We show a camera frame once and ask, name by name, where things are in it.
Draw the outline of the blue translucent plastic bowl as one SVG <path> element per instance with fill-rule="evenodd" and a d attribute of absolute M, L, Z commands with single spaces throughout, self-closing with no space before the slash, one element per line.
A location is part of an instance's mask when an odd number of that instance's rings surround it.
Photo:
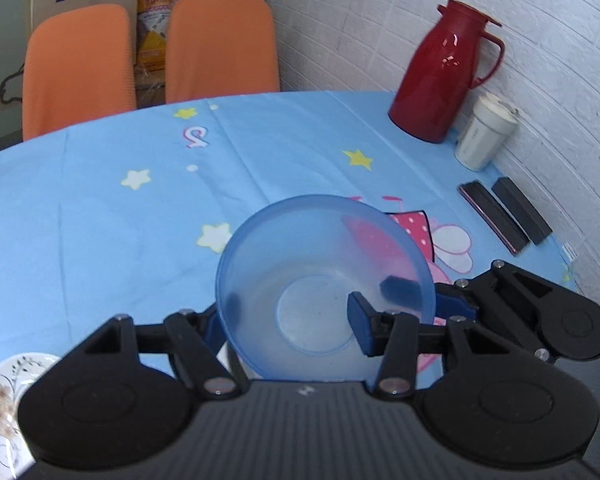
<path fill-rule="evenodd" d="M 378 312 L 434 319 L 434 280 L 422 251 L 388 214 L 331 195 L 282 200 L 232 236 L 215 280 L 215 304 L 238 356 L 269 380 L 370 380 L 348 321 L 359 292 Z"/>

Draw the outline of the floral white plate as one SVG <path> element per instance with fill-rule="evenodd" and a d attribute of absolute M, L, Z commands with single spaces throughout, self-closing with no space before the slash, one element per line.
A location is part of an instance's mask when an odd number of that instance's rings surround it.
<path fill-rule="evenodd" d="M 18 425 L 22 396 L 59 360 L 42 352 L 19 353 L 0 363 L 0 479 L 17 479 L 34 462 Z"/>

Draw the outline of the smartphone with pink edge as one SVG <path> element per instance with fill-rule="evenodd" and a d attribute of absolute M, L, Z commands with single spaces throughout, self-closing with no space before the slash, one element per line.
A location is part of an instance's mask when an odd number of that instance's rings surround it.
<path fill-rule="evenodd" d="M 481 182 L 466 182 L 457 189 L 512 255 L 529 245 L 528 235 Z"/>

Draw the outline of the black rectangular case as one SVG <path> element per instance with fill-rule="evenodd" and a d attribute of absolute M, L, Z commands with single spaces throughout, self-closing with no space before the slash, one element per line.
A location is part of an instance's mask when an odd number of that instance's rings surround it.
<path fill-rule="evenodd" d="M 492 185 L 492 191 L 533 244 L 542 244 L 553 233 L 542 214 L 511 178 L 498 178 Z"/>

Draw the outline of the blue cartoon tablecloth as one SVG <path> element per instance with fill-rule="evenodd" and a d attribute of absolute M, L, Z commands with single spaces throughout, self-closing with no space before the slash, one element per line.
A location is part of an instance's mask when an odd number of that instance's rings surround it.
<path fill-rule="evenodd" d="M 501 259 L 555 283 L 546 240 L 511 254 L 458 192 L 450 144 L 388 117 L 386 92 L 286 92 L 163 105 L 62 129 L 0 153 L 0 363 L 62 356 L 108 318 L 158 323 L 214 299 L 221 248 L 294 196 L 420 211 L 434 276 Z"/>

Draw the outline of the white cream tumbler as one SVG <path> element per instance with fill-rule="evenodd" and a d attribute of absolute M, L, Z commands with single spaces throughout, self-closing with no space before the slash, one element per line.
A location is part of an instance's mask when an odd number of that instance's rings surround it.
<path fill-rule="evenodd" d="M 455 157 L 472 171 L 481 171 L 516 131 L 518 108 L 486 92 L 478 97 L 464 131 L 458 136 Z"/>

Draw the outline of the red thermos jug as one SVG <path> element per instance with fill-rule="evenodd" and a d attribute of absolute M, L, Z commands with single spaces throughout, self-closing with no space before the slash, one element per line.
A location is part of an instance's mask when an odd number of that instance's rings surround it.
<path fill-rule="evenodd" d="M 504 41 L 486 30 L 501 26 L 492 16 L 457 0 L 438 11 L 441 18 L 417 47 L 388 111 L 397 127 L 429 143 L 444 141 L 467 93 L 489 80 L 505 55 Z M 498 58 L 479 77 L 483 40 L 498 47 Z"/>

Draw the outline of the left orange chair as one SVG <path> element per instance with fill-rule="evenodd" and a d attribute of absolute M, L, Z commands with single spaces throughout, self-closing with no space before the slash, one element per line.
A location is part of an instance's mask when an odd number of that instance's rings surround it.
<path fill-rule="evenodd" d="M 131 22 L 123 6 L 84 6 L 32 32 L 23 65 L 23 140 L 135 109 Z"/>

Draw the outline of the orange chair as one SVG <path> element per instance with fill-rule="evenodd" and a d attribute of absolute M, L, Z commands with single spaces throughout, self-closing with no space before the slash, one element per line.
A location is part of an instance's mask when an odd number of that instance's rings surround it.
<path fill-rule="evenodd" d="M 84 6 L 32 32 L 23 65 L 23 140 L 135 109 L 131 22 L 123 6 Z"/>
<path fill-rule="evenodd" d="M 166 35 L 166 102 L 279 92 L 265 0 L 180 0 Z"/>

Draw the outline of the right orange chair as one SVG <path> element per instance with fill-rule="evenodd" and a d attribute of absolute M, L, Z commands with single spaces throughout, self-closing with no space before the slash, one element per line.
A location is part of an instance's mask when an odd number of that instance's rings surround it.
<path fill-rule="evenodd" d="M 265 0 L 180 0 L 166 35 L 166 102 L 279 92 Z"/>

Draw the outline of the yellow snack bag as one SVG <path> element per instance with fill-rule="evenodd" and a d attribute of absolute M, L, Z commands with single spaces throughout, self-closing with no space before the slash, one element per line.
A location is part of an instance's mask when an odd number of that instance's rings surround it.
<path fill-rule="evenodd" d="M 166 65 L 166 32 L 175 0 L 137 0 L 136 62 L 148 72 Z"/>

